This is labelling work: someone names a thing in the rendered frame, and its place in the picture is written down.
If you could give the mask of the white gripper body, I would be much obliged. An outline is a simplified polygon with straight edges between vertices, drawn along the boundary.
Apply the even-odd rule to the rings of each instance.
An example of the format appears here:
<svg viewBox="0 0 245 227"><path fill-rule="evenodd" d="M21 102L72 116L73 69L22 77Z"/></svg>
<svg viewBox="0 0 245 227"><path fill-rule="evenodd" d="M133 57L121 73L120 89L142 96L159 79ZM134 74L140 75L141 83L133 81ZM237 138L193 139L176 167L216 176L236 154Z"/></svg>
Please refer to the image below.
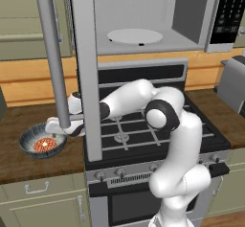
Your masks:
<svg viewBox="0 0 245 227"><path fill-rule="evenodd" d="M70 137L82 137L85 135L84 121L71 121L68 128L62 128L57 117L51 117L47 120L45 131L54 134L63 134Z"/></svg>

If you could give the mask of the red round waffle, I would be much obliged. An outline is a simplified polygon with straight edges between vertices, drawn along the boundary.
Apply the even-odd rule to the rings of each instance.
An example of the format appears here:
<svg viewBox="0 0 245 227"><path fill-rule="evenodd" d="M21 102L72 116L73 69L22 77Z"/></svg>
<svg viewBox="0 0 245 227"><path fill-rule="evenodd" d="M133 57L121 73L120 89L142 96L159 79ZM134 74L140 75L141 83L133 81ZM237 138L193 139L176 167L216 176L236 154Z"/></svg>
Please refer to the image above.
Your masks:
<svg viewBox="0 0 245 227"><path fill-rule="evenodd" d="M44 137L39 139L34 144L34 151L35 152L45 152L52 150L56 147L56 140L51 137Z"/></svg>

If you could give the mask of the dark patterned bowl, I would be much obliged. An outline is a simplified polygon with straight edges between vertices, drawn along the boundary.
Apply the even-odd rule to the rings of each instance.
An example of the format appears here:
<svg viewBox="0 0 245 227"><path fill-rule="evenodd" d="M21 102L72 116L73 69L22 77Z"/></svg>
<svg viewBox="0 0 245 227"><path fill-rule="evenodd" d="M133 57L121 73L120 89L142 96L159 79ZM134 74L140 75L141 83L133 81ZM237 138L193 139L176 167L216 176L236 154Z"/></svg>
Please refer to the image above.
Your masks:
<svg viewBox="0 0 245 227"><path fill-rule="evenodd" d="M67 142L66 135L48 133L45 131L45 125L45 123L34 125L22 133L19 138L19 146L29 157L33 159L47 159L56 156L64 149ZM56 147L45 152L35 152L35 142L44 137L54 138L56 140Z"/></svg>

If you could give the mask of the grey microwave door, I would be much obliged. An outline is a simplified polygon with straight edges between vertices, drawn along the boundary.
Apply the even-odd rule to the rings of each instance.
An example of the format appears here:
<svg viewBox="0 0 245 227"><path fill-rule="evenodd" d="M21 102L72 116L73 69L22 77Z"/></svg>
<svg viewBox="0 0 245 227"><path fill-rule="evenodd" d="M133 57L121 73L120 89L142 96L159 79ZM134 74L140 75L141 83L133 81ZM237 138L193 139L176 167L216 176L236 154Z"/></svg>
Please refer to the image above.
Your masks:
<svg viewBox="0 0 245 227"><path fill-rule="evenodd" d="M102 159L94 0L72 0L76 56L90 162Z"/></svg>

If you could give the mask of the cream base cupboard door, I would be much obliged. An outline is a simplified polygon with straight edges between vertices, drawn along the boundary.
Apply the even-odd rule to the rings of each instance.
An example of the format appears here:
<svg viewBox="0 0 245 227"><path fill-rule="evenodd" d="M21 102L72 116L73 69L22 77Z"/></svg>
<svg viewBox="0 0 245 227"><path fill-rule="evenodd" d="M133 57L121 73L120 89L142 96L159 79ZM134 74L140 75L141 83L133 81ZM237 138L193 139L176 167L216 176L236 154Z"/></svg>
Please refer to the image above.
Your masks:
<svg viewBox="0 0 245 227"><path fill-rule="evenodd" d="M229 165L229 168L230 173L223 176L218 195L212 196L206 218L245 210L245 163Z"/></svg>
<svg viewBox="0 0 245 227"><path fill-rule="evenodd" d="M83 197L84 222L79 216L79 195ZM86 190L2 203L0 217L6 227L91 227Z"/></svg>

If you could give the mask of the steel oven door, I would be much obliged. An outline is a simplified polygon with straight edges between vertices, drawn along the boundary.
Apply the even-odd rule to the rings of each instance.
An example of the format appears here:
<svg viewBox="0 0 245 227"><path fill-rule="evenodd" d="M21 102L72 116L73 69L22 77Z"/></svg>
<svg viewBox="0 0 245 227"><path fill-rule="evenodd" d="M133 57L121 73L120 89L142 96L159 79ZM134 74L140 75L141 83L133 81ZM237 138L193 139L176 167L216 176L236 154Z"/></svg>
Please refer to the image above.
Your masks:
<svg viewBox="0 0 245 227"><path fill-rule="evenodd" d="M89 185L92 227L147 227L160 210L162 199L148 187L148 178L136 175Z"/></svg>

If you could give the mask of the white microwave turntable plate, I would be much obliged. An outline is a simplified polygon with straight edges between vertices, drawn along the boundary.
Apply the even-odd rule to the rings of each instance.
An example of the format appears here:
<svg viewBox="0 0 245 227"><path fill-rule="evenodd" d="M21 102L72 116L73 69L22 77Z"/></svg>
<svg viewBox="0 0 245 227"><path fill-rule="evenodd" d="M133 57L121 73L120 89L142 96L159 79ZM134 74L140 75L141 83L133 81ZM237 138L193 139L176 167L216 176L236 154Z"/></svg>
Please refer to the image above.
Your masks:
<svg viewBox="0 0 245 227"><path fill-rule="evenodd" d="M121 29L108 33L107 38L117 43L146 45L161 41L163 35L146 29Z"/></svg>

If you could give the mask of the grey microwave oven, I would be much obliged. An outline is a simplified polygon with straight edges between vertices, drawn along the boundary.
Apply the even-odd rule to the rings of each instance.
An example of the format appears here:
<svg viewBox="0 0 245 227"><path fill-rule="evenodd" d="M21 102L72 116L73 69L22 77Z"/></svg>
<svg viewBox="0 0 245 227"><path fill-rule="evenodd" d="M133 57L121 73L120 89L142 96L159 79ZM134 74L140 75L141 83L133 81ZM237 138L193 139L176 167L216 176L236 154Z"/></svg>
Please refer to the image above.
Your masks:
<svg viewBox="0 0 245 227"><path fill-rule="evenodd" d="M236 39L245 0L94 0L97 54L229 52ZM146 29L159 42L131 45L110 41L121 29Z"/></svg>

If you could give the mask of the dark grey appliance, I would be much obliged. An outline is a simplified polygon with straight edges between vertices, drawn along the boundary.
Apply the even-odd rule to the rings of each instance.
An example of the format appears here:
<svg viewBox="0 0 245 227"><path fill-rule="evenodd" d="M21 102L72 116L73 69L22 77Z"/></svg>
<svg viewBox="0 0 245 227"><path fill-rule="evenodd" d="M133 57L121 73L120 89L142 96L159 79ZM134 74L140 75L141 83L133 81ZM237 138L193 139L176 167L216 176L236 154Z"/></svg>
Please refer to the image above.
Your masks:
<svg viewBox="0 0 245 227"><path fill-rule="evenodd" d="M2 122L2 119L4 118L5 112L7 110L7 104L4 97L4 93L2 91L2 87L0 86L0 123Z"/></svg>

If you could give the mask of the cream drawer front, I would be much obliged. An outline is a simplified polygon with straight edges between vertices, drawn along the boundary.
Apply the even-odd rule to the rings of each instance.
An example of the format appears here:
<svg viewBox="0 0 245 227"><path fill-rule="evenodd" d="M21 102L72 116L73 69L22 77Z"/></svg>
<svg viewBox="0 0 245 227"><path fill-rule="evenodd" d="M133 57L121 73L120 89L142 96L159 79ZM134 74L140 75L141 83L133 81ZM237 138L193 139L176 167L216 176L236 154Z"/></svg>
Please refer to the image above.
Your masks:
<svg viewBox="0 0 245 227"><path fill-rule="evenodd" d="M82 172L0 185L0 202L8 202L86 188Z"/></svg>

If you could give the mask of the black and steel stove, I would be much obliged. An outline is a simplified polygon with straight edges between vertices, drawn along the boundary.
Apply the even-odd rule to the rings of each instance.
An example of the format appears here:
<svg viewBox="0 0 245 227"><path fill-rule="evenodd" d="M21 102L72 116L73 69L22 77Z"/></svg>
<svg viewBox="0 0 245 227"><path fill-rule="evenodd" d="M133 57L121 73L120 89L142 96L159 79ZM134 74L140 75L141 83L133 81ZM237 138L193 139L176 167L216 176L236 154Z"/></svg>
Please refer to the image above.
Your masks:
<svg viewBox="0 0 245 227"><path fill-rule="evenodd" d="M147 79L157 88L167 86L183 90L187 70L188 61L185 58L102 63L99 65L100 97L103 99L120 86L136 79ZM183 108L202 121L203 135L198 163L207 167L212 175L211 185L194 197L187 207L191 227L200 227L215 184L220 176L229 172L226 157L231 144L190 99L185 99ZM169 133L150 127L145 121L143 110L103 120L100 127L102 159L95 162L84 160L88 194L90 184L120 178L115 173L117 169L125 169L126 176L136 175L137 180L145 179L147 173L152 173L149 166L161 166L167 157ZM219 155L218 163L210 159L213 153ZM97 171L105 172L103 181L95 177Z"/></svg>

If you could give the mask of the silver toaster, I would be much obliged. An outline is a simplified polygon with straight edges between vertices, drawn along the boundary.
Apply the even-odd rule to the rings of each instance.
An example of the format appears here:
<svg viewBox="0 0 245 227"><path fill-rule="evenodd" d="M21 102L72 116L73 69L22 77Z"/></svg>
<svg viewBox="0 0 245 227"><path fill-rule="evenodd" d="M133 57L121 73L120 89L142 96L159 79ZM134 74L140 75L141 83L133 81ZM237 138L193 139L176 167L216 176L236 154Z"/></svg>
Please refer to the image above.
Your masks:
<svg viewBox="0 0 245 227"><path fill-rule="evenodd" d="M245 56L232 57L225 63L217 96L245 118Z"/></svg>

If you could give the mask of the cream wall cupboard door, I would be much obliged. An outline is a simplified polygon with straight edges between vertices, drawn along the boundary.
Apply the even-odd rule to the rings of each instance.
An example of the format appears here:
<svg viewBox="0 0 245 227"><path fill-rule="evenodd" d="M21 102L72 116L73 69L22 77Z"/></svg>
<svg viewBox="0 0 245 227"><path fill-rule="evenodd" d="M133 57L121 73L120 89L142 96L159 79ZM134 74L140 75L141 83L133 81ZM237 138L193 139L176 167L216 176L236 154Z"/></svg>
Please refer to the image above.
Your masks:
<svg viewBox="0 0 245 227"><path fill-rule="evenodd" d="M55 0L60 52L72 55L67 0ZM0 0L0 60L45 58L36 0Z"/></svg>

